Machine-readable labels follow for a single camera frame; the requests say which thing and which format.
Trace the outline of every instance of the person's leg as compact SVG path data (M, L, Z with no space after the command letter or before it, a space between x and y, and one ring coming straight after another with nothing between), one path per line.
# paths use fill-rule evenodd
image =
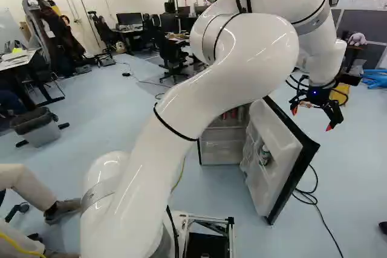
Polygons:
M48 224L55 224L80 209L80 199L58 201L23 164L0 164L0 190L13 189L31 205L44 212Z
M54 193L42 184L23 164L0 164L0 190L13 189L40 211L57 201Z
M9 90L0 90L0 104L6 110L13 110L15 114L26 113L27 109L20 102L16 94Z
M0 220L0 233L7 235L14 240L22 249L34 251L43 254L45 247L39 241L33 241L18 230L12 228L5 220ZM0 257L5 258L32 258L32 255L26 255L18 252L14 246L0 237Z

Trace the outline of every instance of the yellow object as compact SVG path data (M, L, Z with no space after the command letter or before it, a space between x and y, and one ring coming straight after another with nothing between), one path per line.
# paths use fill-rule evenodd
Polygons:
M174 192L175 188L177 188L177 185L179 185L179 182L180 182L181 178L183 177L184 165L185 165L185 164L186 164L186 158L184 157L184 160L183 160L183 167L181 168L181 172L180 172L179 179L177 180L176 184L175 184L174 187L172 188L171 193Z
M14 240L12 240L11 238L9 238L6 234L4 233L0 233L0 238L1 239L4 239L6 240L9 244L11 244L13 246L13 248L15 248L18 252L22 253L22 254L27 254L27 255L32 255L32 256L38 256L40 258L46 258L43 254L41 253L38 253L38 252L34 252L34 251L27 251L27 250L24 250L23 248L21 248L19 246L18 243L16 243Z
M13 48L13 49L12 49L12 53L13 53L13 54L21 53L22 51L23 51L22 48Z
M54 5L54 6L51 6L51 8L55 11L55 13L59 16L61 16L62 14L60 13L60 10L59 10L59 7Z
M347 84L339 83L339 85L335 89L346 95L350 94L350 86ZM343 94L340 94L335 91L331 91L331 94L329 97L331 100L339 101L339 104L343 104L346 100L346 97Z

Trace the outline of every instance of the white panel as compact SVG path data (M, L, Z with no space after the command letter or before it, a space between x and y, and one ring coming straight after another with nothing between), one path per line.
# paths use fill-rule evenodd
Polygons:
M250 124L240 168L247 174L246 185L260 216L272 210L299 156L302 145L273 110L262 100L250 107ZM259 152L265 144L271 161L263 166Z
M19 40L26 45L26 40L10 11L0 8L0 53L4 52L4 44L9 40Z

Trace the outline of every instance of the stuffed toy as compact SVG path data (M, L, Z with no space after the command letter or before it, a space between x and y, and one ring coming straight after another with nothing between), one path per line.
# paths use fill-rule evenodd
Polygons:
M362 33L354 33L348 40L348 43L350 45L354 45L355 47L359 47L361 45L366 45L367 40L365 38L365 35Z

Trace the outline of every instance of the blue cloth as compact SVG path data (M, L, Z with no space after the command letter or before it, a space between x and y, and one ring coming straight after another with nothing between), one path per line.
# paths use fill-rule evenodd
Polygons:
M368 89L387 88L387 69L365 69L361 76Z

